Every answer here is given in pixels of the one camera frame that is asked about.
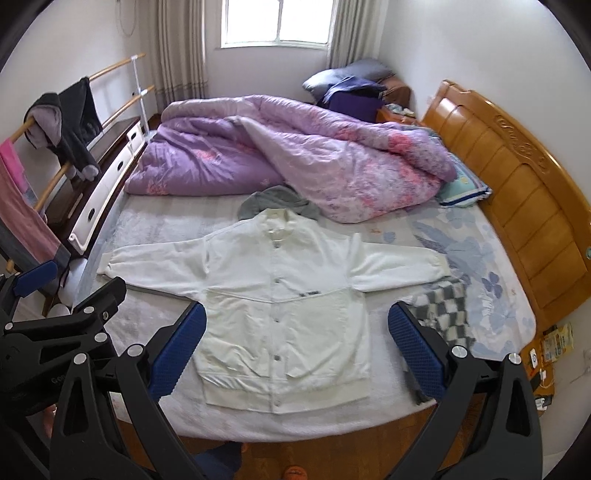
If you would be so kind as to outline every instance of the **gray pillow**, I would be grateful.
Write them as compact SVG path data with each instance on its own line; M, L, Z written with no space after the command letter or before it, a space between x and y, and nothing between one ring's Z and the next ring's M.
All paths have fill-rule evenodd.
M320 101L330 87L346 77L361 77L378 82L390 75L393 75L393 72L386 65L374 59L363 59L346 67L318 72L307 79L302 86L312 94L316 101Z

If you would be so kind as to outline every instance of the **bed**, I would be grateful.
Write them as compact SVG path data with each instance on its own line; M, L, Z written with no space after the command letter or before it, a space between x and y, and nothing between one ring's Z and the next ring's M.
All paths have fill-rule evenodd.
M515 120L476 92L443 82L424 123L493 189L479 206L443 209L434 201L366 222L325 228L360 232L364 241L432 248L447 254L467 284L475 356L501 359L520 351L591 295L590 207L559 163ZM110 251L132 244L196 238L236 221L245 197L140 197L124 200L108 241ZM94 289L104 284L97 277ZM189 362L174 392L160 401L182 436L280 442L360 430L414 413L401 355L387 332L391 304L425 286L368 294L372 389L368 398L335 408L277 416L207 405ZM128 290L107 325L118 352L146 342L172 324L187 301ZM117 415L129 421L120 397Z

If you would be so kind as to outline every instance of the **jacket pocket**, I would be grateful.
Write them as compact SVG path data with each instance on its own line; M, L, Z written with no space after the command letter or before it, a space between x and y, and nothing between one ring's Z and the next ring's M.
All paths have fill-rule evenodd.
M335 373L338 362L333 359L339 355L345 335L347 298L345 291L335 291L289 303L285 335L288 377Z
M268 303L208 291L207 327L197 347L197 369L226 375L269 376Z

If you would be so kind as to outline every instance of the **checkered cloth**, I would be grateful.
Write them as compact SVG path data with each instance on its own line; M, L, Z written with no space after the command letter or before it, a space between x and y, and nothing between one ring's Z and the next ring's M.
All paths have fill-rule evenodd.
M475 342L467 322L466 286L453 277L432 284L431 290L411 299L402 299L423 326L431 327L452 347L462 345L469 349ZM407 386L417 404L431 400L422 391L407 363L402 361Z

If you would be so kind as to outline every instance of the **blue pants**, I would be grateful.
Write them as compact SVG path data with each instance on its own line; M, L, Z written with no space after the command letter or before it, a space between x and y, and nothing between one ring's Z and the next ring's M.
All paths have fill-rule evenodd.
M227 442L199 453L194 459L208 480L233 480L234 474L242 466L241 448L241 443Z

